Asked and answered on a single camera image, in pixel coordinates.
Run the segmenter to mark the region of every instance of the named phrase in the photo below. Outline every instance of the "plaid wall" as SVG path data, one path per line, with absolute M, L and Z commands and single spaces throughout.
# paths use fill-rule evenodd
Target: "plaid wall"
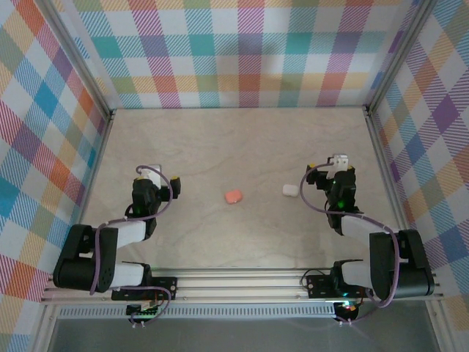
M 134 109 L 362 105 L 418 0 L 74 0 L 85 33 L 54 3 Z
M 0 1 L 0 351 L 24 351 L 105 120 L 32 0 Z
M 469 0 L 440 0 L 376 116 L 405 213 L 469 346 Z

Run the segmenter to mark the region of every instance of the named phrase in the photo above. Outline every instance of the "beige floor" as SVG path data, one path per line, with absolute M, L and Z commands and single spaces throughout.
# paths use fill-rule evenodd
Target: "beige floor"
M 181 177 L 182 194 L 154 235 L 121 249 L 119 259 L 175 268 L 329 266 L 366 248 L 281 190 L 299 184 L 306 164 L 340 152 L 357 169 L 357 205 L 394 226 L 360 109 L 118 111 L 84 222 L 122 217 L 135 167 L 161 164 Z M 224 194 L 234 188 L 244 199 L 228 205 Z M 307 194 L 324 204 L 314 186 Z

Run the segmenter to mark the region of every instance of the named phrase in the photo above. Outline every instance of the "pink sponge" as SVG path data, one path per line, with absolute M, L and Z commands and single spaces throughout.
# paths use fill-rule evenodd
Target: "pink sponge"
M 228 204 L 235 204 L 241 201 L 243 194 L 239 189 L 234 189 L 233 191 L 225 193 L 225 199 Z

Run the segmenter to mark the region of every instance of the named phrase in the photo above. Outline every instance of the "metal grate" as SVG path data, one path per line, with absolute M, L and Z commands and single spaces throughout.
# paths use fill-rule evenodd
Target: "metal grate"
M 311 302 L 297 304 L 178 304 L 169 307 L 162 318 L 325 318 L 334 315 L 333 303 Z M 61 319 L 112 319 L 125 318 L 125 305 L 111 307 L 66 306 L 62 307 Z

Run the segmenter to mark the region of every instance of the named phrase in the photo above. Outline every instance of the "white bracket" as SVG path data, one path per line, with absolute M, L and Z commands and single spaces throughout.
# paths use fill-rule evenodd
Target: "white bracket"
M 347 154 L 333 154 L 328 159 L 328 162 L 333 165 L 330 166 L 327 179 L 334 178 L 336 172 L 347 171 L 349 168 L 349 157 Z

